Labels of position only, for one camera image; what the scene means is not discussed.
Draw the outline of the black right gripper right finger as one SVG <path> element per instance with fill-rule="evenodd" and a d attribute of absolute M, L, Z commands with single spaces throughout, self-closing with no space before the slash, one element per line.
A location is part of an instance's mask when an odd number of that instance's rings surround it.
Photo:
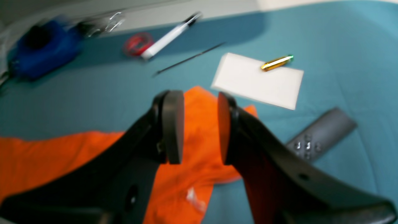
<path fill-rule="evenodd" d="M 218 94 L 223 163 L 242 176 L 256 224 L 392 224 L 394 204 L 298 158 L 235 98 Z"/>

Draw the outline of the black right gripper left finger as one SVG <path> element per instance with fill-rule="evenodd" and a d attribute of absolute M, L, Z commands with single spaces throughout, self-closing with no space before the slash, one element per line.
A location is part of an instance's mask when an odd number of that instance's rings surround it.
<path fill-rule="evenodd" d="M 15 224 L 141 224 L 159 165 L 181 164 L 184 93 L 163 91 L 114 144 L 46 185 L 6 198 Z"/>

